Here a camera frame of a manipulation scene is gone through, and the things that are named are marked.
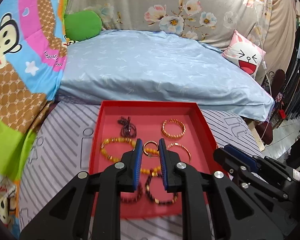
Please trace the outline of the thin gold bangle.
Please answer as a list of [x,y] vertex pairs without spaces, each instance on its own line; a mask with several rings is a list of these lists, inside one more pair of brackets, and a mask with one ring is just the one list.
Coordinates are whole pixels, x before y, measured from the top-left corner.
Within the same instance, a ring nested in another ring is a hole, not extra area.
[[189,162],[191,162],[191,154],[189,152],[189,150],[182,144],[178,143],[178,142],[173,142],[173,143],[170,143],[168,146],[167,146],[167,149],[170,149],[172,147],[178,147],[178,148],[182,148],[186,153],[187,153],[187,156],[189,158]]

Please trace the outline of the dark garnet bead strand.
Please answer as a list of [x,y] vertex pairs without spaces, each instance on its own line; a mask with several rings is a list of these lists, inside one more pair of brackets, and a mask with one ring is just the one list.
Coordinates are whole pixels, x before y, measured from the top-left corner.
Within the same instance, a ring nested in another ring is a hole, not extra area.
[[121,117],[117,121],[118,124],[120,124],[121,127],[121,136],[125,138],[136,138],[137,136],[137,129],[136,126],[131,123],[131,118],[128,116],[127,118]]

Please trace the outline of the dark red chair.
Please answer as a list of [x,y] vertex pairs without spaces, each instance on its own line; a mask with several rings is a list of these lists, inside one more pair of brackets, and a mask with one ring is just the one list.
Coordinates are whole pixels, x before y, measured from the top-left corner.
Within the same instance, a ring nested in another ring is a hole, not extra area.
[[[285,83],[286,75],[281,69],[278,69],[275,73],[271,72],[273,79],[269,83],[267,92],[271,92],[271,97],[275,100],[279,94],[283,84]],[[260,136],[261,141],[265,145],[270,145],[273,141],[273,128],[270,122],[270,117],[263,123],[255,126],[255,129]]]

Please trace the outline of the red cardboard tray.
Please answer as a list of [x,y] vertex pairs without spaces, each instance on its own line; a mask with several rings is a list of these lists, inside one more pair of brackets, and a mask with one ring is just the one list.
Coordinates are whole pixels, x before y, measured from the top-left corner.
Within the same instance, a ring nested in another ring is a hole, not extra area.
[[[131,118],[131,123],[136,126],[137,139],[144,143],[165,139],[166,146],[172,142],[184,145],[191,154],[191,162],[187,153],[178,147],[169,150],[177,152],[181,161],[192,165],[198,171],[212,174],[215,171],[225,170],[213,159],[213,152],[218,148],[212,131],[207,123],[207,117],[196,103],[182,102],[145,102],[145,101],[103,101],[98,113],[97,124],[90,154],[89,173],[102,172],[113,164],[112,159],[107,159],[100,151],[102,142],[110,138],[120,137],[121,125],[117,123],[120,117]],[[186,126],[186,133],[182,138],[173,140],[165,137],[161,132],[164,120],[178,119]],[[125,142],[109,143],[105,147],[107,154],[112,158],[121,159],[123,153],[132,149]],[[144,170],[155,169],[160,166],[159,157],[142,156],[141,168]],[[181,193],[178,194],[176,203],[172,205],[158,205],[145,196],[145,183],[147,174],[140,174],[140,183],[143,196],[134,204],[121,203],[121,218],[139,219],[158,216],[170,216],[181,213]],[[162,178],[153,178],[150,184],[151,194],[160,201],[171,200],[172,193],[167,193],[162,184]]]

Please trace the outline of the pink bunny face cushion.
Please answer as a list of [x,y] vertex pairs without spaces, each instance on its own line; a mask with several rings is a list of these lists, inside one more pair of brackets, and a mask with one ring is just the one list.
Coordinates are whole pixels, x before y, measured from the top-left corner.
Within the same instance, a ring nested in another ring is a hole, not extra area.
[[222,56],[255,79],[265,54],[263,49],[234,30],[230,44],[223,51]]

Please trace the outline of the light blue pillow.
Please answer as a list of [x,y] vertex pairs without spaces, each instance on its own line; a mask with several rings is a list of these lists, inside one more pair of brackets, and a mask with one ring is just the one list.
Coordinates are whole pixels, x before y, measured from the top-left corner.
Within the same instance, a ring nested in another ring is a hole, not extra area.
[[264,121],[273,98],[215,47],[165,32],[108,30],[68,47],[57,96],[104,100],[195,102]]

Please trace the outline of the grey floral bedsheet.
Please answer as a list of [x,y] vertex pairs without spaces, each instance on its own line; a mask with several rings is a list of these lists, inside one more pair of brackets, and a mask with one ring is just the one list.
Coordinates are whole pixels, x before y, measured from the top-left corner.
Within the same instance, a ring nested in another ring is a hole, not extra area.
[[68,0],[67,14],[100,16],[104,29],[164,31],[224,50],[233,33],[266,38],[273,0]]

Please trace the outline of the colourful cartoon monkey quilt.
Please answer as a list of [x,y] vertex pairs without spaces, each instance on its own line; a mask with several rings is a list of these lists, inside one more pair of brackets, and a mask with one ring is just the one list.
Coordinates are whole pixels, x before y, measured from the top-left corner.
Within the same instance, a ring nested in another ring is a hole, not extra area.
[[63,0],[0,0],[0,220],[18,230],[21,174],[61,84]]

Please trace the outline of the green plush cushion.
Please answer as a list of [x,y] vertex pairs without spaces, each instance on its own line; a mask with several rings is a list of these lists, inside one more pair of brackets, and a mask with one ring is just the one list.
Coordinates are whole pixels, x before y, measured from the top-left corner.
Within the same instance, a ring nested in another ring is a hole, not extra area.
[[74,41],[90,39],[97,36],[102,30],[101,18],[91,10],[66,14],[64,24],[66,37]]

